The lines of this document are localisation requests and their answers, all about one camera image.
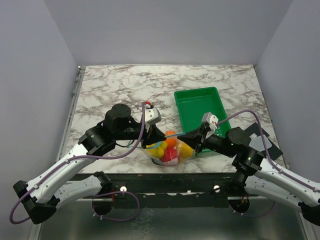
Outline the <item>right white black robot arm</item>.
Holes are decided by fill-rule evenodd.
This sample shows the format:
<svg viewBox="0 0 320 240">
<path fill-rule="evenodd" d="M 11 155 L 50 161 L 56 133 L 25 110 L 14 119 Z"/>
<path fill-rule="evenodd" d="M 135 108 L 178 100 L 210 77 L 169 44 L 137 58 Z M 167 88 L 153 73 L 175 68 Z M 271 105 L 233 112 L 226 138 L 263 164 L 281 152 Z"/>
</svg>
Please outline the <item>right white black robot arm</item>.
<svg viewBox="0 0 320 240">
<path fill-rule="evenodd" d="M 320 185 L 298 176 L 250 147 L 251 138 L 240 127 L 230 129 L 224 137 L 208 135 L 209 127 L 199 128 L 178 136 L 197 153 L 209 149 L 233 159 L 236 172 L 223 185 L 232 195 L 259 195 L 291 206 L 305 220 L 320 224 Z"/>
</svg>

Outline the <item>yellow lemon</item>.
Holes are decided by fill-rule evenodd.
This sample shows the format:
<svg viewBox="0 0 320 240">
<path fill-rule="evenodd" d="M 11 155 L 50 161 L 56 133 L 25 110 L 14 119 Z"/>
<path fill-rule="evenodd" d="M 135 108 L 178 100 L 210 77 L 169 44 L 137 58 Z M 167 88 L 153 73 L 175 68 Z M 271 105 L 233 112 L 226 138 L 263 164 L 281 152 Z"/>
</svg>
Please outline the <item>yellow lemon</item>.
<svg viewBox="0 0 320 240">
<path fill-rule="evenodd" d="M 194 156 L 194 150 L 184 142 L 179 143 L 177 150 L 181 158 L 187 159 Z"/>
</svg>

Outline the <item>clear zip bag teal zipper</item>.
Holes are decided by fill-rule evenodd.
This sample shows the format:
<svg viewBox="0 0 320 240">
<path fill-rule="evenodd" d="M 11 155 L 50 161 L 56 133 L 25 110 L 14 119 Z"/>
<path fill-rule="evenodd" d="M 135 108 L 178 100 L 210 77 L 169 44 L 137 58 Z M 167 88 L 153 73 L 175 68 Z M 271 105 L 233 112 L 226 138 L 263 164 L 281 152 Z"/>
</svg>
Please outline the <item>clear zip bag teal zipper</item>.
<svg viewBox="0 0 320 240">
<path fill-rule="evenodd" d="M 179 136 L 184 136 L 184 132 L 167 131 L 166 140 L 147 145 L 138 146 L 154 165 L 162 167 L 174 167 L 186 160 L 195 157 L 195 151 L 186 143 L 179 140 Z"/>
</svg>

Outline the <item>yellow banana bunch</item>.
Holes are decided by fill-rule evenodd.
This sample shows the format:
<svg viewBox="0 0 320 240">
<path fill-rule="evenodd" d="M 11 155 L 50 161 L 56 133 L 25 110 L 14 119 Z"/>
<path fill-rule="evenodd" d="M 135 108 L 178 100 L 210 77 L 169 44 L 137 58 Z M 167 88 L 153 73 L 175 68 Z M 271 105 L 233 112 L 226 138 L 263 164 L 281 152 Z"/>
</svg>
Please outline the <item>yellow banana bunch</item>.
<svg viewBox="0 0 320 240">
<path fill-rule="evenodd" d="M 152 145 L 148 145 L 146 147 L 146 150 L 153 158 L 160 159 L 164 156 L 167 147 L 168 144 L 165 141 L 162 141 Z"/>
</svg>

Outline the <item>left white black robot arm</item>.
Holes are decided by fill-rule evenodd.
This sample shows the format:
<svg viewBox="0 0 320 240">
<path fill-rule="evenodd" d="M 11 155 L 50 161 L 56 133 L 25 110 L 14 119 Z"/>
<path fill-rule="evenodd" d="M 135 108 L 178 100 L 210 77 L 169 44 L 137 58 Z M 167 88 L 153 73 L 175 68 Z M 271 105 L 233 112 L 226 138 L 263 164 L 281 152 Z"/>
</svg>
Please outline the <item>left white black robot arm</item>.
<svg viewBox="0 0 320 240">
<path fill-rule="evenodd" d="M 103 121 L 88 129 L 48 170 L 32 180 L 16 182 L 13 189 L 19 199 L 9 214 L 9 221 L 14 225 L 23 223 L 23 220 L 14 220 L 19 204 L 27 212 L 27 219 L 37 225 L 52 217 L 63 203 L 94 195 L 106 197 L 112 183 L 102 171 L 78 183 L 67 182 L 97 160 L 118 160 L 137 147 L 145 148 L 166 140 L 156 126 L 162 119 L 159 110 L 148 101 L 142 102 L 141 107 L 141 119 L 136 122 L 129 106 L 115 104 L 106 112 Z"/>
</svg>

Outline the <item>orange fruit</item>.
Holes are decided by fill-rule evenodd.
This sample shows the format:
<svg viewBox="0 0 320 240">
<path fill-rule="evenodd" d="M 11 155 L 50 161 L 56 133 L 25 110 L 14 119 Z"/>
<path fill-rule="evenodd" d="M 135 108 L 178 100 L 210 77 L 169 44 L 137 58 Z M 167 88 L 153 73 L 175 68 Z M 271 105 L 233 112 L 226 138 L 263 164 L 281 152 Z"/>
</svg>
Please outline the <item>orange fruit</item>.
<svg viewBox="0 0 320 240">
<path fill-rule="evenodd" d="M 176 136 L 171 136 L 171 135 L 176 134 L 176 132 L 173 130 L 168 130 L 165 134 L 166 134 L 165 142 L 167 143 L 167 146 L 169 148 L 175 148 L 177 144 L 177 138 Z"/>
</svg>

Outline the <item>red apple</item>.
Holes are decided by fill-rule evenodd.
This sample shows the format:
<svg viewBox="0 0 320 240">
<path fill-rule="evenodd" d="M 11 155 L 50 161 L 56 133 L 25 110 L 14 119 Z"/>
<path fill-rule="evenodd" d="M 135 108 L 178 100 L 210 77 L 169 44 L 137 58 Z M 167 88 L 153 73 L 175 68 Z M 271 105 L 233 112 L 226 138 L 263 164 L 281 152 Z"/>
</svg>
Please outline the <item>red apple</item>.
<svg viewBox="0 0 320 240">
<path fill-rule="evenodd" d="M 164 150 L 164 155 L 161 157 L 161 161 L 163 163 L 167 163 L 170 162 L 172 160 L 178 160 L 179 155 L 178 155 L 178 151 L 175 148 L 172 147 L 167 147 Z"/>
</svg>

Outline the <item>green plastic tray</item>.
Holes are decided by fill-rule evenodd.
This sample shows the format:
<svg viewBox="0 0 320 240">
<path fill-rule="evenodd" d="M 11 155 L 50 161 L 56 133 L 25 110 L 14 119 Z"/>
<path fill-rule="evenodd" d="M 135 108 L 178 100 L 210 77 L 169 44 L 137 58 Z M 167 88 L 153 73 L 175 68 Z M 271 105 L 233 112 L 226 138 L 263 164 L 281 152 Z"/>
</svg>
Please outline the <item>green plastic tray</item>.
<svg viewBox="0 0 320 240">
<path fill-rule="evenodd" d="M 205 113 L 212 113 L 219 121 L 227 118 L 216 87 L 179 90 L 174 93 L 174 99 L 184 133 L 198 128 Z"/>
</svg>

